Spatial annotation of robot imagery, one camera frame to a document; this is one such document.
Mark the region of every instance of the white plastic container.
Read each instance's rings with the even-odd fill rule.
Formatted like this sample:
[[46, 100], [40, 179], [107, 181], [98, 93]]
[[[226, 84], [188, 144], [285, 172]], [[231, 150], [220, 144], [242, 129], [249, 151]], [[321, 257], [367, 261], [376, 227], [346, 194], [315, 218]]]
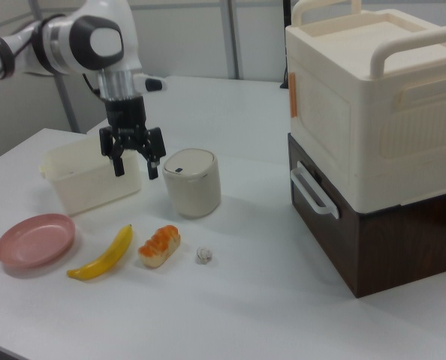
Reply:
[[99, 137], [91, 136], [46, 152], [40, 171], [73, 215], [141, 189], [137, 153], [125, 150], [122, 159], [125, 174], [116, 177], [110, 159], [101, 155]]
[[173, 207], [185, 217], [207, 215], [221, 201], [218, 159], [210, 151], [177, 152], [164, 163], [163, 176]]
[[446, 26], [396, 10], [286, 30], [291, 134], [359, 213], [446, 194]]

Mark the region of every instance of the pink plate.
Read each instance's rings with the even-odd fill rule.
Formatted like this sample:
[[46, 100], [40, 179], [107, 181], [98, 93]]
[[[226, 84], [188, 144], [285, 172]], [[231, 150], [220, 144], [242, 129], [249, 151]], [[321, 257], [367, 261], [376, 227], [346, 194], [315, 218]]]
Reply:
[[31, 268], [67, 251], [74, 240], [74, 222], [61, 214], [31, 217], [0, 238], [0, 261], [12, 268]]

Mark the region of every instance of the small bin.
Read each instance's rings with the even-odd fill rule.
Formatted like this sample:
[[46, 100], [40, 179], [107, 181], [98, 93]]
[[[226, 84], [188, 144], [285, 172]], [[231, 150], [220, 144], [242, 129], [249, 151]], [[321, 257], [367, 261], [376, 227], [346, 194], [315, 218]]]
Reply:
[[218, 160], [210, 151], [177, 152], [164, 164], [163, 176], [173, 207], [182, 216], [202, 217], [221, 201]]
[[101, 155], [99, 137], [91, 136], [46, 152], [40, 171], [73, 215], [141, 189], [137, 153], [125, 150], [122, 159], [125, 174], [116, 177], [111, 160]]

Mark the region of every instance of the orange tag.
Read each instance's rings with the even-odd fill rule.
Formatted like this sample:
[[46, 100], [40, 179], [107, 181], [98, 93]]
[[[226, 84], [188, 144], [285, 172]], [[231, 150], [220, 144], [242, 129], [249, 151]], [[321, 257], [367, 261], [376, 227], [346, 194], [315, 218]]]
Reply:
[[290, 117], [298, 116], [297, 110], [297, 81], [295, 73], [288, 74], [288, 90], [290, 90]]

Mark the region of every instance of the bin lid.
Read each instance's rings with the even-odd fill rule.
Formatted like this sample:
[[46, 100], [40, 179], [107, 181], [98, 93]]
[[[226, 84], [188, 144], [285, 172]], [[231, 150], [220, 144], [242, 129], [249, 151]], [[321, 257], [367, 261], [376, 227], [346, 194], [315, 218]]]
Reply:
[[198, 178], [208, 173], [215, 155], [207, 150], [187, 148], [177, 152], [164, 164], [164, 170], [174, 176]]

